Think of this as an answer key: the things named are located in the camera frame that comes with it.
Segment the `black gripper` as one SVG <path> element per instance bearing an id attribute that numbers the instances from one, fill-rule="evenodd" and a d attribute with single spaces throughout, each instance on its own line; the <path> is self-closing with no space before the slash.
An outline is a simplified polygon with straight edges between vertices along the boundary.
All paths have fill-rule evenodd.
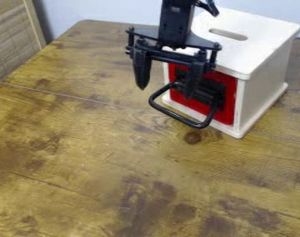
<path id="1" fill-rule="evenodd" d="M 207 73 L 207 63 L 215 67 L 217 54 L 223 47 L 220 44 L 199 37 L 192 32 L 195 8 L 204 8 L 213 17 L 220 15 L 213 0 L 163 0 L 160 25 L 152 28 L 131 27 L 128 33 L 127 53 L 133 59 L 136 83 L 144 90 L 151 81 L 152 60 L 191 63 L 187 77 L 184 95 L 191 100 L 200 84 L 203 75 Z M 168 46 L 172 49 L 187 47 L 200 50 L 199 56 L 183 56 L 163 50 Z"/>

